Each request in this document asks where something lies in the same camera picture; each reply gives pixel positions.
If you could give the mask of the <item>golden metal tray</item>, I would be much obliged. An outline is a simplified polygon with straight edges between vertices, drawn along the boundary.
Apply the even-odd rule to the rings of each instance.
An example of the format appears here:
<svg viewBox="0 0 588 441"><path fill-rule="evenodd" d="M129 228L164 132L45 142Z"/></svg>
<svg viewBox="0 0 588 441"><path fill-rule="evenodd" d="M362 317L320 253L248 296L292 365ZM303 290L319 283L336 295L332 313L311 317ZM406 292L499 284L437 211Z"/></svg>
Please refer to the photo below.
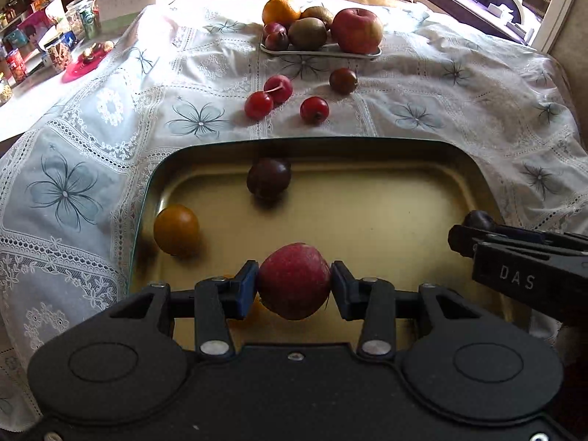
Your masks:
<svg viewBox="0 0 588 441"><path fill-rule="evenodd" d="M261 158L291 164L290 184L277 200L260 200L247 188L248 171ZM199 220L191 258L171 257L154 241L154 219L171 204ZM384 279L400 291L444 286L526 329L529 309L473 282L472 261L448 246L449 229L476 209L499 214L477 163L439 140L303 137L189 146L166 157L148 181L130 290L156 282L190 290L303 242L356 277Z"/></svg>

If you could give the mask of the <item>right cherry tomato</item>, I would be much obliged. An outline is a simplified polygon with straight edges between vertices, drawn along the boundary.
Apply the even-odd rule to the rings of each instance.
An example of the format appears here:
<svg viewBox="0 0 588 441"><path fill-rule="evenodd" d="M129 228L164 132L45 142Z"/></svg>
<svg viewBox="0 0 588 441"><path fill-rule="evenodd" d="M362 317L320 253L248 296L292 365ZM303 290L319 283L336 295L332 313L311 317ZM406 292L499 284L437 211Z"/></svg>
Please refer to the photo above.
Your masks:
<svg viewBox="0 0 588 441"><path fill-rule="evenodd" d="M320 125L330 115L330 108L323 98L306 98L300 105L300 117L310 125Z"/></svg>

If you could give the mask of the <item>red crabapple fruit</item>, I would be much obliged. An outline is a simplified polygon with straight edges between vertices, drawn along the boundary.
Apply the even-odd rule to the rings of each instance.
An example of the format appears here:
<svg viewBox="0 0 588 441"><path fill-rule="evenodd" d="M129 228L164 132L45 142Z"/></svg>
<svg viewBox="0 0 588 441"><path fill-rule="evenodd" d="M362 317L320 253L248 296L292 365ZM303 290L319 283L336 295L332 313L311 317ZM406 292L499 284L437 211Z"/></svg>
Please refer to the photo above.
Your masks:
<svg viewBox="0 0 588 441"><path fill-rule="evenodd" d="M330 267L315 247L293 243L266 258L256 285L270 312L285 320L304 320L327 301L330 277Z"/></svg>

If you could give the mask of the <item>rear brown kiwi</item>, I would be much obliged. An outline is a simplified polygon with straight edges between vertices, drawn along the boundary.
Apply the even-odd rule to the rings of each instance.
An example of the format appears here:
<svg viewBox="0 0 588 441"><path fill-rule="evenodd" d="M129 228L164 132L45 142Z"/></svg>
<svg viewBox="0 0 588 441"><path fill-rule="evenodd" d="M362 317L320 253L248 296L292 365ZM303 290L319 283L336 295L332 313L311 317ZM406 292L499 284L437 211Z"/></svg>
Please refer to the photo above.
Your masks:
<svg viewBox="0 0 588 441"><path fill-rule="evenodd" d="M332 12L330 10L328 10L324 6L311 6L311 7L306 8L300 14L300 18L301 19L304 19L304 18L319 19L323 22L326 29L329 30L332 25L334 15L332 14Z"/></svg>

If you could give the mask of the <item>dark red plum on cloth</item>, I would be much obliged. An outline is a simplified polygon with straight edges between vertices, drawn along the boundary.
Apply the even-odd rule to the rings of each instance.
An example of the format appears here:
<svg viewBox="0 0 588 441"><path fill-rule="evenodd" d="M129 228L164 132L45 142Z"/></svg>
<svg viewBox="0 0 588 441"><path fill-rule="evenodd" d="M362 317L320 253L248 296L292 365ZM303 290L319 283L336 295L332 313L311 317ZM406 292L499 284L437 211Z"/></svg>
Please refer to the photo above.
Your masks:
<svg viewBox="0 0 588 441"><path fill-rule="evenodd" d="M347 94L357 90L359 80L354 71L348 68L340 68L330 74L329 85L337 94L347 96Z"/></svg>

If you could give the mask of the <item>large orange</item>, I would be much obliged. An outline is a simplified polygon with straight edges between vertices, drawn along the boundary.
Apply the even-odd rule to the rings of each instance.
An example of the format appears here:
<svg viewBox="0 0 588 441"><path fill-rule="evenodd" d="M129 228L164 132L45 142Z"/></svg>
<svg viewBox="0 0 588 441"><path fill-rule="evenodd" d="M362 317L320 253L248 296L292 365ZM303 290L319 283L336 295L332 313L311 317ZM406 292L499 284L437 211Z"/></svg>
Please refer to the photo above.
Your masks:
<svg viewBox="0 0 588 441"><path fill-rule="evenodd" d="M277 23L288 29L300 15L301 12L294 9L291 0L268 0L262 10L262 21L265 25Z"/></svg>

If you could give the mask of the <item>left cherry tomato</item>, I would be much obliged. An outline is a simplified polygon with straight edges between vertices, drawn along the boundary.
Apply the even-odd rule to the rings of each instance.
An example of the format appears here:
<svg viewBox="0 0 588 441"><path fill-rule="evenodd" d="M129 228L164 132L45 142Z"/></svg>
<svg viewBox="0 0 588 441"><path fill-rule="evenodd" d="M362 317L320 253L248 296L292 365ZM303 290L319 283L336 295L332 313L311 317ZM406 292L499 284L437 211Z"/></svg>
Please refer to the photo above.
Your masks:
<svg viewBox="0 0 588 441"><path fill-rule="evenodd" d="M273 98L263 91L251 94L244 105L244 112L248 118L258 122L269 115L274 108Z"/></svg>

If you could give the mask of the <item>small orange tangerine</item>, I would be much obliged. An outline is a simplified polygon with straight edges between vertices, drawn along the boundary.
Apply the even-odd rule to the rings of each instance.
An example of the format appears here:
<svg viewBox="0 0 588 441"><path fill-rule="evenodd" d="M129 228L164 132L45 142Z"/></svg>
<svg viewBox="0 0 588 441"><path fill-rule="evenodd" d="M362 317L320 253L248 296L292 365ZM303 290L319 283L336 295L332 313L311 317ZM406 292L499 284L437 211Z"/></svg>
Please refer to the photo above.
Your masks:
<svg viewBox="0 0 588 441"><path fill-rule="evenodd" d="M175 257L193 256L200 239L199 220L182 204L169 205L154 219L154 241L164 253Z"/></svg>

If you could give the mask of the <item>dark red plum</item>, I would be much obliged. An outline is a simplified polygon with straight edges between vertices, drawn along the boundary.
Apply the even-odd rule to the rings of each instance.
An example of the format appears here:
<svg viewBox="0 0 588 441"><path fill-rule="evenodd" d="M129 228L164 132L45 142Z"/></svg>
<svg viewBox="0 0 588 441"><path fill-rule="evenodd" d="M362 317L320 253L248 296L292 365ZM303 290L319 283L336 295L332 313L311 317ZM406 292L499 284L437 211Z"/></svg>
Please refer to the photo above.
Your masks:
<svg viewBox="0 0 588 441"><path fill-rule="evenodd" d="M274 201L288 188L291 178L289 161L261 158L250 167L246 185L254 197L264 201Z"/></svg>
<svg viewBox="0 0 588 441"><path fill-rule="evenodd" d="M359 80L354 71L348 68L340 68L330 74L329 85L337 94L347 96L347 94L357 90Z"/></svg>

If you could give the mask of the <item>large red apple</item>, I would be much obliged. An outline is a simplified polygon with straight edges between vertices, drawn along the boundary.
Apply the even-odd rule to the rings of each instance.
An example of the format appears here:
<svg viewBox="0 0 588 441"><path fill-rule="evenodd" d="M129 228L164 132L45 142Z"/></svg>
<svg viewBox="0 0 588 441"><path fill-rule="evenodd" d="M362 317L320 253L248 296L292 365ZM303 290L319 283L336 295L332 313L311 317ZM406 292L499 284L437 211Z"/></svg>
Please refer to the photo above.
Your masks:
<svg viewBox="0 0 588 441"><path fill-rule="evenodd" d="M364 8L339 11L331 24L332 39L345 53L375 54L384 37L378 16Z"/></svg>

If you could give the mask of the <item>white floral lace tablecloth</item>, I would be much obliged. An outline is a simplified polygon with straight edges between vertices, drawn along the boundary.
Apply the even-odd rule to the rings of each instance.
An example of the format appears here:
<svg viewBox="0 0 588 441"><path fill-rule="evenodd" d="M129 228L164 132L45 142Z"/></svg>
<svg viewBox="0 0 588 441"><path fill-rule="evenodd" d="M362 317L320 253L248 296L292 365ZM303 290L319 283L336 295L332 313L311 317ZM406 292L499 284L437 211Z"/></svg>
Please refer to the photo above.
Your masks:
<svg viewBox="0 0 588 441"><path fill-rule="evenodd" d="M185 146L286 136L440 139L468 153L511 225L587 230L586 129L565 73L534 49L420 4L380 7L384 52L354 61L356 94L323 125L337 59L259 50L258 0L150 5L79 86L50 85L17 112L31 127L1 156L1 426L40 415L24 370L39 347L126 296L147 180ZM261 121L247 98L272 76L293 94Z"/></svg>

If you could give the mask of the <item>red plum on plate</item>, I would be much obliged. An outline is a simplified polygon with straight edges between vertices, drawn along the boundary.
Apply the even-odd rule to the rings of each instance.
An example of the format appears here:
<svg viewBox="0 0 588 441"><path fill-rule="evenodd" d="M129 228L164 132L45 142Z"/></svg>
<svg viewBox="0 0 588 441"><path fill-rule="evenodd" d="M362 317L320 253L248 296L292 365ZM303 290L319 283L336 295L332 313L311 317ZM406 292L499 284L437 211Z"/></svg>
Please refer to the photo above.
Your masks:
<svg viewBox="0 0 588 441"><path fill-rule="evenodd" d="M268 23L263 27L263 38L267 38L269 35L276 32L286 33L287 29L277 22Z"/></svg>

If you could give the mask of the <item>cherry tomato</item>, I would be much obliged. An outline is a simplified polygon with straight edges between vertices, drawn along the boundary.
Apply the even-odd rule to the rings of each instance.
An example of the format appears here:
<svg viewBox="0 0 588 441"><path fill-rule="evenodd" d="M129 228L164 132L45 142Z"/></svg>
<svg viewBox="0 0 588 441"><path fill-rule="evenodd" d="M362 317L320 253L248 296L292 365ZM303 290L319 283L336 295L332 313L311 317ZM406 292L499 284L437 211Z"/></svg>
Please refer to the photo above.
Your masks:
<svg viewBox="0 0 588 441"><path fill-rule="evenodd" d="M269 115L274 108L273 98L263 91L251 94L244 105L244 112L248 118L258 122Z"/></svg>
<svg viewBox="0 0 588 441"><path fill-rule="evenodd" d="M323 98L306 98L300 105L300 117L310 125L320 125L330 115L330 108Z"/></svg>

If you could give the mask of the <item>dark plum on plate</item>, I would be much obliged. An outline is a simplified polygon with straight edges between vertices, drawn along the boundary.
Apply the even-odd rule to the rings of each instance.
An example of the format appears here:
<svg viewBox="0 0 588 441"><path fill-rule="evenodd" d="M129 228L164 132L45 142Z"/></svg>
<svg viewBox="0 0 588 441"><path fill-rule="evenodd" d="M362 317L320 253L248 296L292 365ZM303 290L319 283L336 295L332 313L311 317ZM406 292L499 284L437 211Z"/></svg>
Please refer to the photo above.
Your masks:
<svg viewBox="0 0 588 441"><path fill-rule="evenodd" d="M286 51L289 47L289 38L286 32L276 31L267 35L264 46L269 51Z"/></svg>

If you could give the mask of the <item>black wrinkled fruit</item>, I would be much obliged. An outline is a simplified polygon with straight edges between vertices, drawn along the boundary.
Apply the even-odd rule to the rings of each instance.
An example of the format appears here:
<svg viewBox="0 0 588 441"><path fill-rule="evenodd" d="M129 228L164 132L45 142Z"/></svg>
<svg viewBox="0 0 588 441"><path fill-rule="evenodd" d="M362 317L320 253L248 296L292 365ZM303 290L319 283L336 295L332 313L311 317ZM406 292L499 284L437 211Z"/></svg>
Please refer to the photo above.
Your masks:
<svg viewBox="0 0 588 441"><path fill-rule="evenodd" d="M465 216L465 219L463 219L462 225L483 231L493 231L496 227L490 214L483 210L470 211L469 214Z"/></svg>

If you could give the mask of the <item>brown kiwi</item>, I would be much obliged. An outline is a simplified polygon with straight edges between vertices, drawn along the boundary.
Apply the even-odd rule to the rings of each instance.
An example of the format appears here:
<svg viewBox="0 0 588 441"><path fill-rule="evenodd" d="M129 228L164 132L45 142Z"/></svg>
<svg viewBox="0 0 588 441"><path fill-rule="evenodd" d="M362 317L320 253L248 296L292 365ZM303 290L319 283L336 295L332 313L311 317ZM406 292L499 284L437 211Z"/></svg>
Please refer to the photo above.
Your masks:
<svg viewBox="0 0 588 441"><path fill-rule="evenodd" d="M329 30L332 25L334 15L332 14L332 12L330 10L328 10L324 6L311 6L311 7L306 8L300 14L300 18L301 19L304 19L304 18L319 19L323 22L326 29Z"/></svg>
<svg viewBox="0 0 588 441"><path fill-rule="evenodd" d="M302 51L316 51L327 42L328 34L322 20L315 17L295 21L288 30L290 43Z"/></svg>

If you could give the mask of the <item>pink round dish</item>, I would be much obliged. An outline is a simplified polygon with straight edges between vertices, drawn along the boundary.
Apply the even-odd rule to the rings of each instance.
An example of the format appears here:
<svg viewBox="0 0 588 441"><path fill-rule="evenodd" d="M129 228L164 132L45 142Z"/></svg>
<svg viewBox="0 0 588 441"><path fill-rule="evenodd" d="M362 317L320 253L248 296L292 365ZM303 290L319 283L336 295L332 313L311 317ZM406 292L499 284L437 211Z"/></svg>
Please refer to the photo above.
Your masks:
<svg viewBox="0 0 588 441"><path fill-rule="evenodd" d="M71 61L62 76L64 84L78 80L95 70L98 65L112 52L115 43L111 40L98 42L85 49L75 61Z"/></svg>

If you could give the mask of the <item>tissue box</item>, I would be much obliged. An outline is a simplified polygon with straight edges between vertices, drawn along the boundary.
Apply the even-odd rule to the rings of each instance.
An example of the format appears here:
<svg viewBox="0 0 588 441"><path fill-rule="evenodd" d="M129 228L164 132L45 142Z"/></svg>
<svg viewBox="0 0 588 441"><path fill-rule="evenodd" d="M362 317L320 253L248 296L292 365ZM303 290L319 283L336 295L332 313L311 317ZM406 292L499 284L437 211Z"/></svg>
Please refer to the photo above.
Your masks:
<svg viewBox="0 0 588 441"><path fill-rule="evenodd" d="M513 10L506 6L505 4L495 5L490 3L487 5L487 10L492 14L494 17L505 20L511 21L513 17Z"/></svg>

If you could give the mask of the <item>front brown kiwi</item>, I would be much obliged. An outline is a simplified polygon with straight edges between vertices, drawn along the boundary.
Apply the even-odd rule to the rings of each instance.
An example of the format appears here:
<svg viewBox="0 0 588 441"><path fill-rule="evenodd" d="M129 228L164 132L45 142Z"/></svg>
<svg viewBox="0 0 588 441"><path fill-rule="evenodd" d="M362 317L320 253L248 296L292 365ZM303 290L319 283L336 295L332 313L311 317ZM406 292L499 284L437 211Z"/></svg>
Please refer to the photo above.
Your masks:
<svg viewBox="0 0 588 441"><path fill-rule="evenodd" d="M302 51L316 51L327 42L328 34L322 20L315 17L295 21L288 30L290 43Z"/></svg>

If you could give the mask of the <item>red radish with root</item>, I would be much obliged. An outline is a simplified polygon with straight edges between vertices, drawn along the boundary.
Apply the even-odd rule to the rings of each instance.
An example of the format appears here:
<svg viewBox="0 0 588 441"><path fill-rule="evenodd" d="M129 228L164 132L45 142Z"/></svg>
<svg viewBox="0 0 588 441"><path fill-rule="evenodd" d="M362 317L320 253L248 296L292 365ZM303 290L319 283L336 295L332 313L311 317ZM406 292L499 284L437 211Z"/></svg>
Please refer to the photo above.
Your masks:
<svg viewBox="0 0 588 441"><path fill-rule="evenodd" d="M272 98L275 105L282 105L291 98L293 84L287 76L275 75L265 82L263 91Z"/></svg>

